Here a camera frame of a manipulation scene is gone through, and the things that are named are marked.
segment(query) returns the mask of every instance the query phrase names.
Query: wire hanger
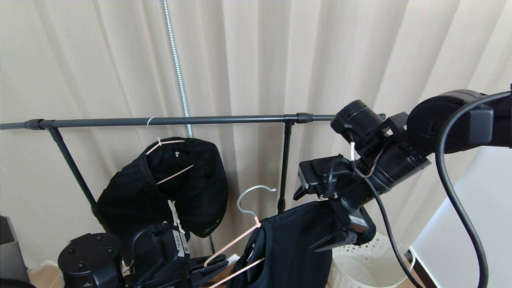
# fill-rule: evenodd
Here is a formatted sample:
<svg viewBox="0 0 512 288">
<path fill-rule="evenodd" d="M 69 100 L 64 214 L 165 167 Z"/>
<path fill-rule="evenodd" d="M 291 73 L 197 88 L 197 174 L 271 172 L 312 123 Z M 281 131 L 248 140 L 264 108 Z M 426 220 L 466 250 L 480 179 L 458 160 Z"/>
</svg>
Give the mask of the wire hanger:
<svg viewBox="0 0 512 288">
<path fill-rule="evenodd" d="M 185 140 L 173 140 L 173 141 L 164 141 L 164 142 L 162 142 L 162 141 L 160 140 L 160 136 L 158 136 L 158 134 L 157 134 L 155 131 L 151 130 L 151 128 L 150 128 L 150 122 L 151 122 L 151 120 L 153 120 L 154 118 L 158 118 L 158 117 L 156 117 L 156 116 L 155 116 L 155 117 L 151 117 L 151 118 L 147 121 L 147 123 L 146 123 L 146 127 L 147 127 L 147 129 L 148 129 L 151 133 L 153 133 L 155 136 L 157 136 L 158 143 L 157 143 L 153 148 L 151 148 L 149 151 L 147 151 L 147 152 L 146 152 L 146 155 L 149 155 L 149 153 L 153 152 L 153 150 L 154 150 L 154 149 L 157 149 L 158 147 L 162 146 L 162 144 L 170 144 L 170 143 L 185 142 Z M 170 176 L 170 177 L 165 178 L 164 180 L 162 180 L 162 181 L 158 182 L 157 184 L 164 183 L 164 182 L 166 182 L 167 180 L 169 180 L 169 179 L 171 179 L 171 178 L 173 178 L 173 177 L 176 177 L 176 176 L 180 175 L 181 173 L 183 173 L 183 172 L 187 171 L 188 169 L 192 168 L 193 166 L 194 166 L 194 164 L 190 165 L 189 167 L 187 167 L 187 168 L 185 168 L 185 169 L 181 170 L 180 172 L 178 172 L 178 173 L 176 173 L 176 174 L 174 174 L 174 175 L 172 175 L 172 176 Z"/>
<path fill-rule="evenodd" d="M 212 259 L 214 259 L 215 257 L 217 257 L 219 254 L 221 254 L 223 251 L 225 251 L 226 249 L 228 249 L 229 247 L 231 247 L 233 244 L 235 244 L 237 241 L 239 241 L 240 239 L 244 238 L 247 234 L 251 233 L 252 231 L 254 231 L 254 229 L 258 228 L 258 227 L 261 227 L 261 223 L 260 221 L 258 220 L 258 217 L 256 216 L 256 213 L 254 213 L 253 211 L 249 211 L 249 210 L 244 210 L 242 209 L 242 207 L 240 207 L 240 201 L 242 200 L 242 198 L 245 196 L 245 194 L 247 194 L 249 191 L 252 191 L 254 189 L 258 189 L 258 188 L 265 188 L 271 192 L 274 192 L 274 191 L 277 191 L 277 189 L 273 189 L 273 188 L 270 188 L 268 186 L 265 186 L 265 185 L 257 185 L 257 186 L 254 186 L 252 188 L 249 188 L 247 190 L 245 190 L 241 195 L 240 197 L 238 197 L 238 200 L 237 200 L 237 207 L 238 207 L 238 210 L 240 210 L 241 212 L 243 213 L 249 213 L 251 214 L 252 216 L 254 216 L 254 220 L 256 221 L 256 224 L 251 227 L 249 230 L 247 230 L 246 232 L 244 232 L 242 235 L 238 236 L 235 240 L 231 241 L 228 245 L 224 246 L 222 249 L 220 249 L 217 253 L 213 254 L 210 258 L 208 258 L 205 262 L 204 262 L 204 266 L 206 267 L 208 265 L 208 262 L 210 262 Z M 262 262 L 263 260 L 265 260 L 265 257 L 261 258 L 260 260 L 258 261 L 255 261 L 254 263 L 252 263 L 251 265 L 229 275 L 228 277 L 220 280 L 219 282 L 215 283 L 214 285 L 210 286 L 210 288 L 214 288 L 214 287 L 217 287 L 219 286 L 220 284 L 226 282 L 227 280 L 235 277 L 236 275 L 250 269 L 251 267 L 255 266 L 256 264 Z"/>
</svg>

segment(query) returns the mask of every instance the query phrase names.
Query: curtain fold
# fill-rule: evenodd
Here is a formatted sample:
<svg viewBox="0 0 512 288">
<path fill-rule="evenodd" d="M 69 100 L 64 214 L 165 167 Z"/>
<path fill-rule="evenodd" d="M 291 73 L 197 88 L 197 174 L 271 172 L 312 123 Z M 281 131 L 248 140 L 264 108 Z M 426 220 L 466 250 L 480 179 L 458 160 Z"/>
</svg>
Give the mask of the curtain fold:
<svg viewBox="0 0 512 288">
<path fill-rule="evenodd" d="M 493 93 L 512 79 L 512 2 L 168 1 L 191 116 L 335 114 L 361 99 L 388 116 L 455 89 Z M 183 116 L 161 1 L 0 2 L 2 122 Z M 238 195 L 279 188 L 283 124 L 194 125 L 215 143 L 230 184 L 217 248 L 252 225 Z M 185 126 L 155 127 L 161 137 Z M 287 208 L 303 160 L 348 154 L 328 125 L 294 125 Z M 146 127 L 61 133 L 98 198 L 116 171 L 153 142 Z M 70 239 L 101 231 L 45 131 L 2 131 L 1 213 L 10 216 L 28 267 L 56 260 Z M 449 155 L 456 181 L 475 151 Z M 395 238 L 411 244 L 445 198 L 435 165 L 382 199 Z M 276 213 L 278 192 L 254 191 L 243 207 Z M 380 212 L 369 212 L 384 232 Z M 229 252 L 241 252 L 244 243 Z M 194 255 L 211 254 L 194 237 Z"/>
</svg>

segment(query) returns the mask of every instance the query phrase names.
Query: white hanger hook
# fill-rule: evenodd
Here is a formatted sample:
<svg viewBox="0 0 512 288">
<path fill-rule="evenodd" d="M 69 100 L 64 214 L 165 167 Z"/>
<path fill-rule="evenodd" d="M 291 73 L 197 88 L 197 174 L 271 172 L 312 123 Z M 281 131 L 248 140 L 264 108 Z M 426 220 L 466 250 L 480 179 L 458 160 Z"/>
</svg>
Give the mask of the white hanger hook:
<svg viewBox="0 0 512 288">
<path fill-rule="evenodd" d="M 265 186 L 265 185 L 257 185 L 257 186 L 254 186 L 254 187 L 251 187 L 247 190 L 245 190 L 241 195 L 240 197 L 238 197 L 238 200 L 237 200 L 237 207 L 238 207 L 238 210 L 240 210 L 241 212 L 243 213 L 249 213 L 251 214 L 252 216 L 254 216 L 255 218 L 257 218 L 256 216 L 256 213 L 254 213 L 253 211 L 249 211 L 249 210 L 244 210 L 242 209 L 242 207 L 240 207 L 240 201 L 242 200 L 242 198 L 244 198 L 245 194 L 247 194 L 249 191 L 252 191 L 254 189 L 258 189 L 258 188 L 265 188 L 267 189 L 268 191 L 271 191 L 271 192 L 274 192 L 274 191 L 277 191 L 276 188 L 270 188 L 268 186 Z"/>
<path fill-rule="evenodd" d="M 151 128 L 150 128 L 150 122 L 151 122 L 151 120 L 153 120 L 153 119 L 155 119 L 155 118 L 158 118 L 158 117 L 157 117 L 157 116 L 155 116 L 155 117 L 151 117 L 151 118 L 147 121 L 147 123 L 146 123 L 146 127 L 147 127 L 147 129 L 148 129 L 151 133 L 153 133 L 153 134 L 154 134 L 158 139 L 160 139 L 160 136 L 158 136 L 158 134 L 157 134 L 155 131 L 151 130 Z"/>
</svg>

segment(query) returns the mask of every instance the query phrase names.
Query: black clothing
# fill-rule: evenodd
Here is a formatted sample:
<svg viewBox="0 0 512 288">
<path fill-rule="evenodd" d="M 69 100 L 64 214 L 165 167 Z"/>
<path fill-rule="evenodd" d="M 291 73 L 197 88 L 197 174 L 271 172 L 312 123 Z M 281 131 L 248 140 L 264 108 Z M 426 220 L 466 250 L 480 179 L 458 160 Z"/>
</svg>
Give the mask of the black clothing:
<svg viewBox="0 0 512 288">
<path fill-rule="evenodd" d="M 146 152 L 117 172 L 98 199 L 102 225 L 128 248 L 142 228 L 172 221 L 168 200 L 175 207 L 184 230 L 199 237 L 211 234 L 226 212 L 228 185 L 217 147 L 193 138 L 171 137 L 167 143 Z M 183 169 L 183 173 L 157 184 Z"/>
<path fill-rule="evenodd" d="M 309 247 L 330 234 L 334 217 L 329 201 L 316 201 L 263 219 L 231 273 L 265 260 L 231 278 L 227 287 L 325 288 L 332 252 Z"/>
</svg>

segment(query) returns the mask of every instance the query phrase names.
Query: plastic basket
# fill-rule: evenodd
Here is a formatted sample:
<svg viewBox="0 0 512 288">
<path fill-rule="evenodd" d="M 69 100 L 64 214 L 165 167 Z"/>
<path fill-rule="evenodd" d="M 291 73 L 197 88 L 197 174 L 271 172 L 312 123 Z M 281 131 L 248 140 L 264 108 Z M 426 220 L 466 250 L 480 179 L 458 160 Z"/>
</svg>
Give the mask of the plastic basket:
<svg viewBox="0 0 512 288">
<path fill-rule="evenodd" d="M 399 251 L 407 250 L 399 245 Z M 396 260 L 389 238 L 377 233 L 373 240 L 361 246 L 346 245 L 332 250 L 329 275 L 331 288 L 394 288 L 407 277 Z M 404 260 L 409 271 L 416 262 Z"/>
</svg>

